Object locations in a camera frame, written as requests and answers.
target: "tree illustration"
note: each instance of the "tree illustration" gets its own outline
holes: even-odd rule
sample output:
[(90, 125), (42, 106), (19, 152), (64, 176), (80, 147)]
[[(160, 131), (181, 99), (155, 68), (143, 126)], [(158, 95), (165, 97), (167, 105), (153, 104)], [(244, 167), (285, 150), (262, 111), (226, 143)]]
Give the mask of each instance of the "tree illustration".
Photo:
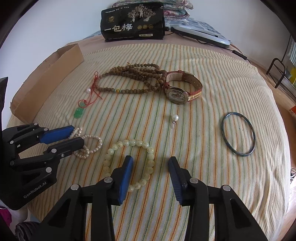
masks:
[(135, 21), (135, 18), (137, 16), (139, 16), (139, 12), (137, 10), (135, 10), (135, 9), (133, 9), (131, 12), (128, 13), (128, 17), (129, 18), (132, 18), (133, 19), (132, 20), (133, 22)]
[(155, 15), (155, 12), (153, 12), (151, 9), (147, 8), (147, 9), (144, 9), (143, 15), (146, 17), (143, 21), (148, 22), (150, 17)]
[(147, 9), (146, 7), (144, 7), (143, 4), (140, 4), (139, 6), (135, 7), (135, 10), (138, 11), (140, 13), (140, 18), (143, 17), (143, 11)]

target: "dark bangle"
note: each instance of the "dark bangle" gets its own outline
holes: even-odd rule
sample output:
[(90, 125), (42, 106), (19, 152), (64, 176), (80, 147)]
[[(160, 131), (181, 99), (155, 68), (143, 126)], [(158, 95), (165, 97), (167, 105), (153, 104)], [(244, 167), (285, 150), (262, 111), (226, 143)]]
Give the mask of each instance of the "dark bangle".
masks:
[[(253, 133), (253, 145), (252, 145), (252, 147), (250, 148), (250, 151), (249, 151), (248, 153), (245, 153), (245, 154), (244, 154), (244, 153), (239, 153), (239, 152), (237, 152), (237, 151), (236, 151), (236, 150), (230, 145), (230, 143), (228, 142), (228, 140), (226, 139), (225, 132), (224, 132), (224, 121), (225, 121), (225, 119), (226, 119), (227, 117), (229, 117), (230, 115), (238, 115), (239, 117), (243, 118), (243, 119), (249, 124), (249, 126), (250, 126), (250, 128), (251, 128), (251, 130), (252, 130), (252, 133)], [(227, 115), (225, 115), (224, 118), (223, 118), (223, 120), (222, 120), (222, 122), (221, 122), (221, 132), (222, 132), (222, 136), (223, 136), (223, 139), (224, 139), (226, 145), (228, 146), (228, 148), (229, 148), (233, 153), (235, 153), (235, 154), (237, 154), (237, 155), (239, 155), (239, 156), (248, 156), (248, 155), (250, 155), (250, 154), (254, 151), (254, 149), (255, 149), (255, 143), (256, 143), (255, 131), (254, 131), (254, 128), (253, 128), (251, 122), (250, 122), (245, 116), (243, 116), (242, 114), (237, 113), (237, 112), (230, 112), (230, 113), (228, 113)]]

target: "blue gripper pad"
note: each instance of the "blue gripper pad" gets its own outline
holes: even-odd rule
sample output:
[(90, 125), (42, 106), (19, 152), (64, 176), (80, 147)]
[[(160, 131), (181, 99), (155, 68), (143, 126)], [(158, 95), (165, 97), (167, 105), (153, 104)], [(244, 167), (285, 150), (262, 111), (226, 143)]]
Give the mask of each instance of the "blue gripper pad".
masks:
[(122, 204), (126, 198), (129, 182), (131, 179), (131, 172), (133, 170), (133, 158), (131, 156), (126, 156), (124, 163), (122, 165), (122, 170), (124, 171), (124, 174), (123, 174), (121, 185), (119, 187), (119, 198), (118, 198), (118, 202), (120, 204)]
[(168, 171), (174, 188), (177, 201), (182, 205), (183, 190), (188, 186), (185, 175), (183, 174), (176, 157), (172, 156), (168, 161)]
[(40, 138), (40, 143), (50, 144), (56, 141), (67, 139), (74, 130), (74, 126), (65, 126), (50, 131), (45, 131)]

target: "white wall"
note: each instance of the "white wall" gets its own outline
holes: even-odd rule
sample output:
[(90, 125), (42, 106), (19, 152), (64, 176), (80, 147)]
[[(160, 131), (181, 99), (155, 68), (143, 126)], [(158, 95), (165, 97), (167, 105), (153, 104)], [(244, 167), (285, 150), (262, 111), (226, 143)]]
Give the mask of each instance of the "white wall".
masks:
[[(289, 33), (260, 0), (191, 0), (191, 16), (209, 23), (245, 55), (267, 67), (284, 53)], [(51, 53), (100, 28), (102, 0), (39, 0), (15, 25), (0, 49), (0, 77), (9, 77), (3, 128), (10, 101), (30, 73)]]

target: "black package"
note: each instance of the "black package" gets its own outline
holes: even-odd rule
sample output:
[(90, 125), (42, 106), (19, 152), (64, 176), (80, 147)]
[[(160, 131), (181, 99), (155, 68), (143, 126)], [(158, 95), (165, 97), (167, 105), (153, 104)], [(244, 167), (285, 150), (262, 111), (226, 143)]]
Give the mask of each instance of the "black package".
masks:
[(163, 3), (128, 4), (102, 11), (101, 33), (106, 41), (163, 39)]

